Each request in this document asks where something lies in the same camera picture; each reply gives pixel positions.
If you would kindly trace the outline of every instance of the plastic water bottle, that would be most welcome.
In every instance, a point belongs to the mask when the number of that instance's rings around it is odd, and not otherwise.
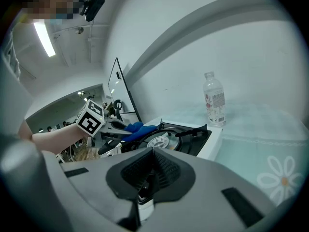
[[[214,78],[213,72],[204,74],[204,98],[206,101],[208,124],[213,127],[225,125],[225,97],[222,84]]]

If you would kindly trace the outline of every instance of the portable gas stove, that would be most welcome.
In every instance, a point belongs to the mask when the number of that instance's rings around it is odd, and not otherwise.
[[[116,148],[104,153],[101,157],[126,153],[139,148],[161,147],[214,160],[222,142],[221,133],[221,128],[207,127],[207,125],[197,127],[186,123],[161,120],[155,131],[138,141],[121,142]],[[150,173],[139,191],[138,203],[141,221],[147,219],[153,212],[152,197],[157,191],[159,191],[157,176],[155,173]]]

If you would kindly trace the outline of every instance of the stove burner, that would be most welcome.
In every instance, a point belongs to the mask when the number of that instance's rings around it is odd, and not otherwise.
[[[169,145],[169,139],[165,136],[159,136],[152,139],[148,144],[147,147],[160,147],[166,148]]]

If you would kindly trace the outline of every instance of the flower pattern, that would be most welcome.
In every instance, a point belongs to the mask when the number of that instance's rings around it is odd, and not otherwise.
[[[295,188],[301,186],[304,179],[301,173],[293,173],[295,169],[295,160],[291,156],[287,156],[284,160],[283,167],[280,161],[274,157],[267,158],[268,165],[273,171],[272,173],[261,173],[257,176],[257,183],[263,189],[274,188],[270,194],[270,199],[279,205],[285,199],[295,195]]]

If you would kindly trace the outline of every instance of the blue towel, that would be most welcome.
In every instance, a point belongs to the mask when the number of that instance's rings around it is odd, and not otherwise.
[[[141,122],[135,122],[134,124],[129,124],[127,127],[124,128],[124,130],[129,131],[132,134],[128,137],[124,137],[122,140],[125,142],[132,142],[155,131],[156,126],[144,126]]]

